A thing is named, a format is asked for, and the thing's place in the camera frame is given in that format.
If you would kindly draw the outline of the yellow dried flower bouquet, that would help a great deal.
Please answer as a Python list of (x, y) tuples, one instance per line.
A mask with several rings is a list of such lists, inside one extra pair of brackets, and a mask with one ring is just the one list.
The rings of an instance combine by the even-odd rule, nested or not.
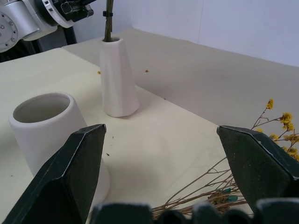
[[(281, 135), (267, 135), (292, 158), (299, 162), (299, 130), (292, 123), (292, 114), (284, 112), (275, 122), (283, 126)], [(260, 126), (270, 123), (270, 119), (260, 115), (250, 130), (263, 133)], [(154, 207), (152, 216), (159, 221), (168, 213), (178, 213), (180, 218), (195, 214), (195, 206), (204, 203), (210, 206), (214, 215), (227, 216), (233, 209), (246, 205), (251, 209), (237, 187), (225, 151), (221, 158), (206, 172), (185, 185), (172, 195), (163, 205)]]

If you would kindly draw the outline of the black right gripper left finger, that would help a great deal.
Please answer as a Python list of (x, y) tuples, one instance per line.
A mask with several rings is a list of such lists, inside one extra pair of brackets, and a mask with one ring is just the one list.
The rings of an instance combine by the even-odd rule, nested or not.
[(85, 224), (106, 130), (97, 124), (72, 133), (43, 164), (2, 224)]

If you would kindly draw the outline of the tall twisted white vase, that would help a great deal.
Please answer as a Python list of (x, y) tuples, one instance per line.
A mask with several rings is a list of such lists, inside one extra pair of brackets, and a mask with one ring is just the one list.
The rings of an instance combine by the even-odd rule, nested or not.
[(139, 108), (135, 82), (122, 38), (100, 42), (100, 72), (104, 112), (126, 117)]

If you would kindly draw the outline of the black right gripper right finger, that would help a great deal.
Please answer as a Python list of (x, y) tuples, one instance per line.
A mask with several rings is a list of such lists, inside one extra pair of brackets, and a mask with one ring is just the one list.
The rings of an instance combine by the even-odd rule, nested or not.
[(260, 199), (299, 198), (299, 162), (266, 134), (233, 126), (219, 126), (217, 134), (251, 209)]

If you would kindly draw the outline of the wide white ceramic vase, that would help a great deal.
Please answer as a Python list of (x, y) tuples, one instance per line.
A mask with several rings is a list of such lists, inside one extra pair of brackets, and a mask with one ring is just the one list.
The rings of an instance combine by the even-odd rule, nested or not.
[(87, 126), (75, 99), (62, 92), (24, 101), (15, 108), (9, 123), (32, 175), (72, 133)]

